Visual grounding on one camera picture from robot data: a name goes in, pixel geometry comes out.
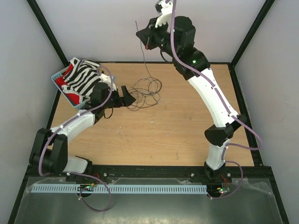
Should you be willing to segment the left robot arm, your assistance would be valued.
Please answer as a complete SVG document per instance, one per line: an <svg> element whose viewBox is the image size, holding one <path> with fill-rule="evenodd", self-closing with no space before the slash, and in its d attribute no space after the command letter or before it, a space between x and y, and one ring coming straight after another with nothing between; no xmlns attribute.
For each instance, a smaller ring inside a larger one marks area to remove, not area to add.
<svg viewBox="0 0 299 224"><path fill-rule="evenodd" d="M61 173L77 173L88 181L93 176L89 160L79 156L68 155L69 143L85 129L95 125L105 115L108 108L128 107L135 102L126 86L111 90L106 83L97 83L88 100L72 118L51 129L41 128L37 131L29 163L38 169L40 176Z"/></svg>

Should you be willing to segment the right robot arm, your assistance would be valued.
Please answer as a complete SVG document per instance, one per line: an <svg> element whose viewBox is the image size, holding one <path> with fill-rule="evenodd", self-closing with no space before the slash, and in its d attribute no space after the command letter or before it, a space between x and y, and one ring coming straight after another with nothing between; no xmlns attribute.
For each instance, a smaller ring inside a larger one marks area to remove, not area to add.
<svg viewBox="0 0 299 224"><path fill-rule="evenodd" d="M168 23L156 25L157 18L150 19L146 28L138 30L136 36L146 50L160 48L172 57L176 70L197 91L208 108L213 125L204 135L210 143L209 154L204 163L204 176L208 181L216 181L225 167L225 149L234 132L247 118L230 105L219 88L210 63L205 55L194 47L196 28L190 18L177 16L174 20L174 39L168 32Z"/></svg>

